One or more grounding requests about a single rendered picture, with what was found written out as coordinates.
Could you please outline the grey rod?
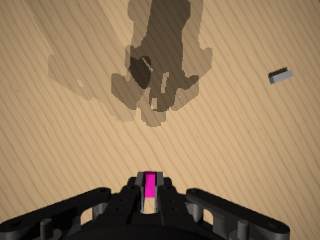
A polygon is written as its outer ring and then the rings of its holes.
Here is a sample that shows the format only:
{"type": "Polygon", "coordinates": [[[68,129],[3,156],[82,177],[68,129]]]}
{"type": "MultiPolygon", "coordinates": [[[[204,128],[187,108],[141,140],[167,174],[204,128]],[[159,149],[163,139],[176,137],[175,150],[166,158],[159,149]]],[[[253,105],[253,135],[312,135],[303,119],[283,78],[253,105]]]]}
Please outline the grey rod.
{"type": "Polygon", "coordinates": [[[285,79],[290,78],[290,77],[293,77],[292,70],[289,70],[289,71],[280,73],[278,75],[269,77],[269,81],[270,81],[270,84],[273,84],[273,83],[285,80],[285,79]]]}

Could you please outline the magenta rod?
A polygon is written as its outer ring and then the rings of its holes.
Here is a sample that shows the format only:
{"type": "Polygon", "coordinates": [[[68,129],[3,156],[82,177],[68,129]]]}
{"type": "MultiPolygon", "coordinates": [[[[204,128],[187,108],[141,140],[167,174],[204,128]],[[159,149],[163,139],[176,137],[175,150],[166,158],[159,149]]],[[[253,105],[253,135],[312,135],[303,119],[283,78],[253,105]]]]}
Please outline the magenta rod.
{"type": "Polygon", "coordinates": [[[155,172],[145,172],[145,198],[155,198],[155,172]]]}

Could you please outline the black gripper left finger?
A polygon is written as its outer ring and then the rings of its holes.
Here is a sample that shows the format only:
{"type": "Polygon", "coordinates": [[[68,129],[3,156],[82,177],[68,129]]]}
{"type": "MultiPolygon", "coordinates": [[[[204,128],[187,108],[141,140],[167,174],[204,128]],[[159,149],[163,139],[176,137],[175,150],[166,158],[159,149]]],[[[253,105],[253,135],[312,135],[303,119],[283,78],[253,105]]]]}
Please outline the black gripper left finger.
{"type": "Polygon", "coordinates": [[[91,224],[91,229],[131,224],[134,212],[144,213],[145,172],[129,178],[120,193],[99,187],[6,220],[0,224],[0,240],[61,240],[91,224]],[[81,224],[90,208],[92,220],[81,224]]]}

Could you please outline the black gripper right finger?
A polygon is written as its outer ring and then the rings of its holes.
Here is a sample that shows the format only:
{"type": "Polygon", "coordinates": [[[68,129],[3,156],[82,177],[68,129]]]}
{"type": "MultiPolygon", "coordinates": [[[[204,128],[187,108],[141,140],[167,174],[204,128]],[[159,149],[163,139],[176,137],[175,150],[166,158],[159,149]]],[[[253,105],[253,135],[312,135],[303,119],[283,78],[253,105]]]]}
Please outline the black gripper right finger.
{"type": "Polygon", "coordinates": [[[155,172],[154,213],[158,212],[162,225],[197,234],[196,222],[226,240],[290,240],[290,228],[285,223],[202,189],[177,193],[163,172],[155,172]],[[211,212],[213,225],[203,220],[203,208],[211,212]]]}

